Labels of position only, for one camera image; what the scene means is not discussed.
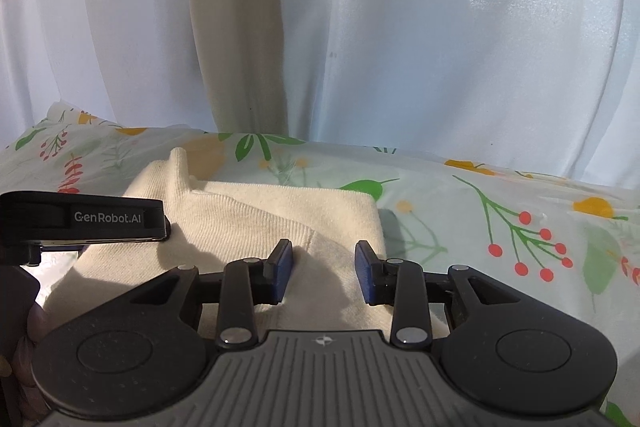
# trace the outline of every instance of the red berry print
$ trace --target red berry print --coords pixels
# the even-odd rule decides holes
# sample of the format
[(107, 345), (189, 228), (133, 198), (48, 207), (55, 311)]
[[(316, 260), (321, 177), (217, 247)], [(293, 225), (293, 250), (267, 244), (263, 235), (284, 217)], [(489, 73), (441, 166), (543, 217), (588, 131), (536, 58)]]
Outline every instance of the red berry print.
[(529, 273), (529, 268), (527, 268), (527, 265), (524, 263), (516, 263), (516, 266), (514, 266), (514, 270), (516, 270), (516, 273), (518, 275), (521, 276), (525, 276), (527, 273)]
[(521, 212), (518, 219), (523, 225), (528, 225), (531, 222), (531, 214), (528, 212)]
[(554, 273), (548, 268), (540, 270), (540, 279), (545, 282), (551, 282), (554, 279)]
[(494, 257), (500, 257), (502, 255), (502, 247), (500, 245), (492, 243), (491, 245), (489, 245), (489, 253)]

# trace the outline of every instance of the black mount bracket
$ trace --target black mount bracket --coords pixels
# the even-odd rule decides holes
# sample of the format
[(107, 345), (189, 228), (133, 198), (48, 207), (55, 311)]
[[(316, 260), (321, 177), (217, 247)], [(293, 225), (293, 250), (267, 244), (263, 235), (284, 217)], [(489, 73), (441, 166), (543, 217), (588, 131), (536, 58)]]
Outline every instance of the black mount bracket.
[(0, 194), (0, 266), (37, 266), (46, 250), (165, 241), (160, 200), (16, 190)]
[[(609, 425), (597, 408), (617, 360), (594, 328), (468, 266), (424, 273), (360, 241), (354, 267), (367, 303), (394, 306), (389, 343), (379, 331), (260, 339), (254, 305), (281, 302), (293, 268), (283, 239), (268, 259), (234, 261), (222, 273), (169, 270), (47, 335), (33, 375), (56, 411), (50, 425), (169, 417), (186, 425), (198, 404), (210, 413), (188, 425), (256, 425), (269, 400), (265, 425), (302, 425), (295, 418), (314, 411), (322, 425)], [(429, 302), (445, 305), (445, 339), (433, 339)], [(203, 303), (219, 303), (214, 339), (196, 332)], [(417, 389), (422, 398), (404, 404), (402, 393)], [(359, 401), (344, 401), (351, 392)], [(444, 415), (434, 416), (434, 399)]]

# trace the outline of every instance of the white knit fabric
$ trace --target white knit fabric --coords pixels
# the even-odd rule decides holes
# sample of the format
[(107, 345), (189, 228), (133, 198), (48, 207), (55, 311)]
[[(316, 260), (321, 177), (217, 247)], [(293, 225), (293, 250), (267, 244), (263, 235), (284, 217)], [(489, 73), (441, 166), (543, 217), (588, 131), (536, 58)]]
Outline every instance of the white knit fabric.
[[(89, 247), (45, 303), (52, 326), (180, 264), (208, 273), (236, 259), (266, 258), (285, 237), (294, 245), (294, 269), (283, 303), (257, 308), (260, 333), (270, 328), (380, 329), (388, 336), (391, 308), (364, 303), (353, 268), (357, 241), (366, 239), (376, 252), (384, 252), (378, 211), (369, 195), (199, 182), (189, 177), (182, 149), (167, 161), (151, 163), (126, 195), (164, 201), (171, 238)], [(201, 335), (213, 336), (216, 310), (216, 305), (204, 306)], [(434, 322), (437, 336), (446, 334)]]

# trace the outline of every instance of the beige curtain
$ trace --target beige curtain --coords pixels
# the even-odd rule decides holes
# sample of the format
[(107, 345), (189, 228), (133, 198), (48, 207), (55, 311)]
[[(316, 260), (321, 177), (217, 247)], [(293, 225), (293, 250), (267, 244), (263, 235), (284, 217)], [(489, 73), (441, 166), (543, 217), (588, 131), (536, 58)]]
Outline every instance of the beige curtain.
[(189, 0), (220, 132), (287, 134), (280, 0)]

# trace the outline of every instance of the floral bedsheet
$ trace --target floral bedsheet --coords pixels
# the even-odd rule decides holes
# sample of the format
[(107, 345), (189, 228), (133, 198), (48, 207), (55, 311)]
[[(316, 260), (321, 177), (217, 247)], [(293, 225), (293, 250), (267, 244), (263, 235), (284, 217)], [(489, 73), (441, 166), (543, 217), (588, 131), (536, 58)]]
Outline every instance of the floral bedsheet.
[[(640, 426), (638, 192), (385, 147), (124, 128), (63, 103), (0, 152), (0, 190), (117, 196), (178, 146), (202, 180), (366, 192), (378, 204), (386, 256), (436, 272), (471, 265), (598, 328), (619, 362), (604, 410), (619, 426)], [(59, 277), (55, 264), (34, 272)]]

